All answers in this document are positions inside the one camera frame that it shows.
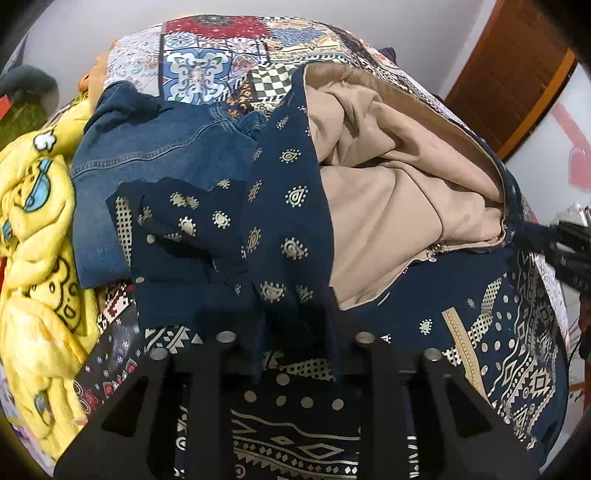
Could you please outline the navy patterned hooded jacket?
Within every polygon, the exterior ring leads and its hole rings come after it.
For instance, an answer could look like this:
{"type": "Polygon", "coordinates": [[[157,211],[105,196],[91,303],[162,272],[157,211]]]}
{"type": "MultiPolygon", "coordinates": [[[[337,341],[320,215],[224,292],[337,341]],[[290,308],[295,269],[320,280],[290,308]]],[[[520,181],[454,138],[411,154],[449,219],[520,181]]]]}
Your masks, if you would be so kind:
{"type": "Polygon", "coordinates": [[[108,199],[141,321],[192,325],[191,479],[536,479],[563,336],[520,188],[367,73],[297,69],[243,180],[108,199]]]}

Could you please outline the dark floral patterned cloth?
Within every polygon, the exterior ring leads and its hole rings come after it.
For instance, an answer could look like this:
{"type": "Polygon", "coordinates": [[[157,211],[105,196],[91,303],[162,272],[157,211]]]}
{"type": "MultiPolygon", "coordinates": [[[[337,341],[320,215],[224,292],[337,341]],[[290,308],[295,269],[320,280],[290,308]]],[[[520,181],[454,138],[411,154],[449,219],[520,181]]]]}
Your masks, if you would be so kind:
{"type": "Polygon", "coordinates": [[[119,282],[104,292],[97,325],[99,338],[73,382],[78,402],[90,418],[132,375],[143,355],[143,333],[137,321],[134,286],[119,282]]]}

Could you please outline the yellow cartoon fleece blanket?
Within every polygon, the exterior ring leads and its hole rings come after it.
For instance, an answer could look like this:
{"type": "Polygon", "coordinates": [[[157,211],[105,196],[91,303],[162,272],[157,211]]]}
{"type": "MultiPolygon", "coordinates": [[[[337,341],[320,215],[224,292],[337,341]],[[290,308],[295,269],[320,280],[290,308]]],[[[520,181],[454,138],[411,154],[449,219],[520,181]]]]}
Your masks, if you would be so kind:
{"type": "Polygon", "coordinates": [[[74,380],[99,337],[71,243],[70,168],[90,113],[80,98],[1,152],[1,366],[20,423],[52,459],[86,422],[74,380]]]}

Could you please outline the wooden door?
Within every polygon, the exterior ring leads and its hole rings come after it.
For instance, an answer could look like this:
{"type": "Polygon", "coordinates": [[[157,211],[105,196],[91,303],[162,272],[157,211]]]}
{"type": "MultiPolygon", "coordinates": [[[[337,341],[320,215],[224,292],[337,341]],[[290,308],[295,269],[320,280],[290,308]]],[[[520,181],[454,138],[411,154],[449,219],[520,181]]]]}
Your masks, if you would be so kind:
{"type": "Polygon", "coordinates": [[[502,160],[551,107],[577,66],[535,1],[498,1],[446,105],[502,160]]]}

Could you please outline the blue denim jacket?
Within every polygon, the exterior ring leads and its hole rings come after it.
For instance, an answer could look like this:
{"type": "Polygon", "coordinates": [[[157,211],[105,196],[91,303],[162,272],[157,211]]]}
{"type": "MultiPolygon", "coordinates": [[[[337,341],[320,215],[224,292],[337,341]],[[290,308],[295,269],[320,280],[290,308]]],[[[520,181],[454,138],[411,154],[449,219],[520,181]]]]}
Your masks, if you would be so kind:
{"type": "Polygon", "coordinates": [[[244,180],[266,125],[253,111],[236,118],[223,102],[192,105],[108,86],[84,127],[71,169],[75,191],[72,244],[85,289],[129,277],[129,267],[106,204],[119,184],[164,177],[201,189],[244,180]]]}

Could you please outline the orange peach blanket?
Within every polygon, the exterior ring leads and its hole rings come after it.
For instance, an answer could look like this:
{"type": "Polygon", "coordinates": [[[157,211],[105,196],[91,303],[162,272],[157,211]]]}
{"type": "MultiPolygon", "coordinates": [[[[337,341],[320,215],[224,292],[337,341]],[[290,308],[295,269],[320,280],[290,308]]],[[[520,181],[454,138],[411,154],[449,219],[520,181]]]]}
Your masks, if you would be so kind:
{"type": "Polygon", "coordinates": [[[108,57],[116,43],[117,41],[113,40],[105,51],[96,56],[89,72],[78,82],[78,91],[80,93],[91,95],[100,94],[103,91],[108,57]]]}

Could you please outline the colourful patchwork bed quilt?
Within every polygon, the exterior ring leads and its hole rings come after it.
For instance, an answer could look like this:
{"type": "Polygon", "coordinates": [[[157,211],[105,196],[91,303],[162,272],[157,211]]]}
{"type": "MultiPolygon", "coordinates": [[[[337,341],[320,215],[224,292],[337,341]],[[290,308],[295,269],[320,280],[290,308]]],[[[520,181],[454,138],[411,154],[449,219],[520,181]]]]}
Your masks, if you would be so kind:
{"type": "Polygon", "coordinates": [[[162,100],[223,102],[266,125],[244,180],[201,189],[132,181],[124,249],[143,326],[263,305],[321,314],[367,304],[413,262],[510,239],[520,216],[502,168],[472,131],[358,37],[288,17],[168,22],[162,100]]]}

